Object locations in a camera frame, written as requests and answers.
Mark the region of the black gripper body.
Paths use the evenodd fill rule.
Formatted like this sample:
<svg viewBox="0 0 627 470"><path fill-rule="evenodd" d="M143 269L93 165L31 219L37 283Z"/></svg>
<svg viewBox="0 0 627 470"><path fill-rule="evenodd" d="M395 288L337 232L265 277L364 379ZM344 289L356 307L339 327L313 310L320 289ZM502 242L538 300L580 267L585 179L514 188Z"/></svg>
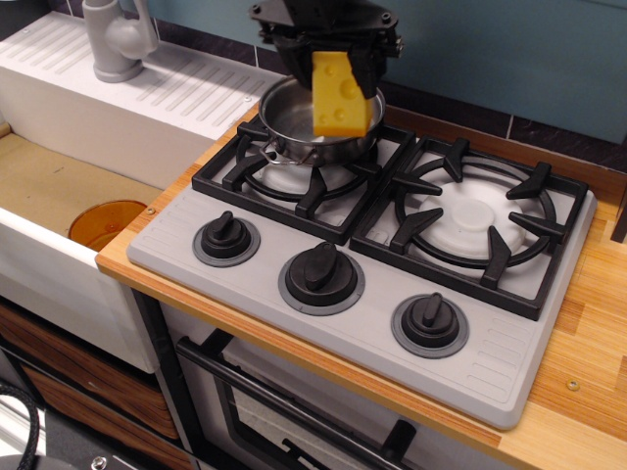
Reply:
<svg viewBox="0 0 627 470"><path fill-rule="evenodd" d="M263 42L278 50L373 50L398 55L398 16L371 1L259 1L249 17Z"/></svg>

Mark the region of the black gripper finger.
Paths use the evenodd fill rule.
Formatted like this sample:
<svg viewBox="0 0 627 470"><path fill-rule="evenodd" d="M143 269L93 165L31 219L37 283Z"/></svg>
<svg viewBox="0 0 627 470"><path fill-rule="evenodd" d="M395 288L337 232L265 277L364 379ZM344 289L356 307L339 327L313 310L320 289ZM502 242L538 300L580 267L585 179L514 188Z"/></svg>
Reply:
<svg viewBox="0 0 627 470"><path fill-rule="evenodd" d="M308 90L313 87L313 48L309 40L275 40L274 47L284 66Z"/></svg>
<svg viewBox="0 0 627 470"><path fill-rule="evenodd" d="M387 58L392 56L389 46L352 46L349 50L352 74L365 99L376 95L378 82L387 70Z"/></svg>

